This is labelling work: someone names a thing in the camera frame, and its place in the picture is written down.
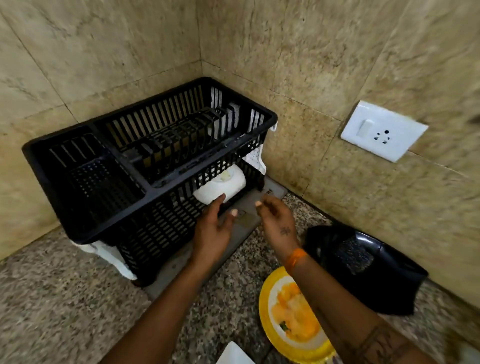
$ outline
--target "black plastic dish rack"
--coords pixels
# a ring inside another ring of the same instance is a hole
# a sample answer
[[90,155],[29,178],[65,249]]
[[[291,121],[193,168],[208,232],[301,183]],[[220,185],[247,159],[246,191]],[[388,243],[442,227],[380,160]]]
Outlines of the black plastic dish rack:
[[202,77],[107,115],[34,139],[23,152],[67,235],[116,246],[145,284],[193,235],[193,192],[232,164],[241,197],[263,175],[242,158],[277,115]]

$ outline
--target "granite countertop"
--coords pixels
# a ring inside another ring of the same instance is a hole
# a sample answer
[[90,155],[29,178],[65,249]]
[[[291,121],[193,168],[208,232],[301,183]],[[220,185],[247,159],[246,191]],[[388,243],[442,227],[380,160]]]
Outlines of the granite countertop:
[[[300,239],[330,224],[288,194]],[[172,363],[215,363],[236,342],[256,363],[288,363],[270,344],[258,296],[279,267],[257,229],[204,285],[180,333]],[[0,364],[97,363],[150,302],[102,259],[82,252],[58,229],[0,262]],[[480,348],[480,314],[425,282],[412,317],[386,319],[440,363],[456,363],[467,340]]]

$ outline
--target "forearm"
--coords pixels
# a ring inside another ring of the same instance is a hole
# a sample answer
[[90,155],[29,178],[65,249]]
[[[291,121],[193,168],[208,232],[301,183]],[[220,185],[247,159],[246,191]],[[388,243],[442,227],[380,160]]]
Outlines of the forearm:
[[187,265],[101,363],[167,363],[207,274],[203,267]]
[[311,257],[302,258],[292,275],[345,364],[434,363]]

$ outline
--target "plate rim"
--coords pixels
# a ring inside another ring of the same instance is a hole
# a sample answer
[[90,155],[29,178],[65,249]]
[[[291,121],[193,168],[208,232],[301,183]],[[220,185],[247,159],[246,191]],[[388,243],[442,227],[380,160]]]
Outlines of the plate rim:
[[262,290],[260,291],[258,308],[260,313],[260,321],[262,323],[262,327],[264,328],[265,334],[275,349],[293,362],[299,364],[325,363],[335,354],[335,349],[330,340],[327,340],[320,348],[315,350],[297,349],[285,343],[277,334],[272,325],[272,321],[270,320],[270,315],[268,313],[268,297],[276,282],[285,276],[289,276],[285,270],[285,267],[277,268],[265,280]]

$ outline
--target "switch plate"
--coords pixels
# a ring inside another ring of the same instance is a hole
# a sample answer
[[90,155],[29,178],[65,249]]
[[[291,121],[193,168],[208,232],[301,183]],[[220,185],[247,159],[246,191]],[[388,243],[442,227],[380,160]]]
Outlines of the switch plate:
[[341,138],[397,162],[427,129],[427,125],[406,116],[360,101]]

